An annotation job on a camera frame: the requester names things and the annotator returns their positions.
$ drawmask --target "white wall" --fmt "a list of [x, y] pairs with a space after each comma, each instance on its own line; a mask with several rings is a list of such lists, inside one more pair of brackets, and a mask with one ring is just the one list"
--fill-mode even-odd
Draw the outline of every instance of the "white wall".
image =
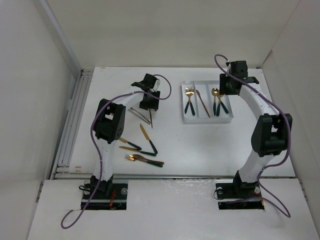
[[32, 0], [0, 0], [0, 239], [27, 238], [70, 77]]
[[320, 233], [320, 2], [302, 0], [263, 64], [272, 99], [292, 114], [291, 160]]
[[83, 67], [261, 66], [299, 0], [48, 0]]

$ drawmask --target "purple cable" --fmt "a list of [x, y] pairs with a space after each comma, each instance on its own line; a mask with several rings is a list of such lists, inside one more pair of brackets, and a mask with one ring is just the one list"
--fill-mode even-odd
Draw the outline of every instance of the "purple cable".
[[215, 64], [218, 66], [218, 68], [224, 72], [227, 76], [229, 76], [230, 78], [240, 82], [241, 84], [247, 86], [248, 88], [250, 88], [252, 91], [254, 91], [256, 94], [258, 94], [258, 96], [260, 98], [262, 98], [266, 103], [268, 103], [270, 106], [274, 107], [275, 109], [278, 110], [278, 112], [280, 113], [280, 115], [283, 117], [283, 120], [285, 122], [285, 126], [286, 126], [286, 130], [287, 130], [287, 133], [288, 133], [288, 139], [287, 139], [287, 150], [286, 150], [286, 154], [284, 156], [284, 159], [279, 162], [279, 163], [276, 163], [276, 164], [270, 164], [270, 165], [267, 165], [265, 166], [261, 171], [260, 173], [258, 174], [257, 176], [257, 182], [259, 183], [260, 187], [263, 188], [267, 193], [269, 193], [271, 196], [273, 196], [282, 206], [283, 208], [285, 209], [286, 212], [284, 212], [282, 209], [280, 209], [276, 204], [274, 204], [272, 201], [264, 198], [264, 197], [251, 197], [251, 198], [247, 198], [247, 199], [239, 199], [239, 200], [236, 200], [236, 201], [229, 201], [228, 203], [240, 203], [240, 202], [246, 202], [246, 201], [249, 201], [249, 200], [254, 200], [254, 199], [262, 199], [262, 200], [265, 200], [267, 202], [269, 202], [271, 205], [273, 205], [275, 208], [277, 208], [281, 213], [283, 213], [286, 217], [288, 218], [291, 218], [291, 214], [289, 212], [289, 210], [287, 209], [287, 207], [284, 205], [284, 203], [277, 197], [275, 196], [273, 193], [271, 193], [268, 189], [266, 189], [260, 182], [260, 177], [262, 175], [262, 173], [264, 172], [264, 170], [268, 169], [268, 168], [272, 168], [272, 167], [277, 167], [277, 166], [280, 166], [282, 164], [284, 164], [286, 162], [286, 160], [288, 159], [289, 157], [289, 154], [290, 154], [290, 149], [291, 149], [291, 129], [290, 129], [290, 125], [289, 125], [289, 122], [288, 122], [288, 119], [285, 115], [285, 113], [277, 106], [275, 105], [273, 102], [271, 102], [268, 98], [266, 98], [265, 96], [263, 96], [257, 89], [255, 89], [254, 87], [252, 87], [251, 85], [249, 85], [248, 83], [246, 83], [245, 81], [235, 77], [235, 76], [232, 76], [230, 73], [228, 73], [226, 70], [224, 70], [221, 65], [218, 63], [217, 61], [217, 57], [222, 57], [224, 58], [227, 62], [229, 62], [228, 58], [222, 54], [216, 54], [214, 55], [214, 61], [215, 61]]
[[100, 114], [103, 112], [103, 110], [106, 109], [106, 107], [112, 103], [114, 100], [116, 99], [119, 99], [119, 98], [123, 98], [123, 97], [127, 97], [127, 96], [130, 96], [130, 95], [133, 95], [133, 94], [146, 94], [154, 99], [158, 99], [158, 100], [166, 100], [170, 97], [171, 95], [171, 92], [172, 92], [172, 87], [171, 87], [171, 84], [169, 82], [168, 79], [166, 79], [164, 76], [160, 75], [160, 74], [154, 74], [153, 76], [155, 77], [161, 77], [163, 78], [164, 80], [166, 80], [166, 82], [169, 84], [169, 87], [170, 87], [170, 91], [169, 91], [169, 94], [167, 97], [164, 97], [164, 98], [161, 98], [161, 97], [156, 97], [156, 96], [153, 96], [151, 93], [148, 93], [148, 92], [145, 92], [145, 91], [134, 91], [134, 92], [131, 92], [131, 93], [127, 93], [127, 94], [122, 94], [122, 95], [119, 95], [119, 96], [116, 96], [114, 98], [112, 98], [110, 101], [108, 101], [101, 109], [100, 111], [95, 115], [95, 118], [93, 119], [93, 122], [91, 124], [91, 127], [90, 127], [90, 136], [91, 136], [91, 140], [99, 154], [99, 159], [100, 159], [100, 175], [99, 175], [99, 179], [98, 179], [98, 182], [96, 183], [96, 186], [94, 188], [94, 190], [92, 191], [92, 194], [91, 196], [89, 197], [88, 201], [86, 202], [86, 204], [84, 205], [83, 209], [81, 210], [80, 214], [78, 215], [78, 217], [74, 220], [73, 223], [71, 223], [69, 226], [64, 226], [64, 221], [66, 219], [66, 217], [72, 213], [74, 210], [70, 210], [61, 220], [61, 228], [63, 229], [69, 229], [71, 228], [73, 225], [76, 224], [76, 222], [80, 219], [81, 215], [84, 213], [84, 211], [86, 210], [87, 206], [89, 205], [90, 201], [92, 200], [92, 198], [94, 197], [98, 187], [99, 187], [99, 184], [101, 182], [101, 179], [102, 179], [102, 172], [103, 172], [103, 159], [102, 159], [102, 154], [100, 152], [100, 149], [95, 141], [95, 138], [94, 138], [94, 125], [96, 124], [96, 121], [98, 119], [98, 117], [100, 116]]

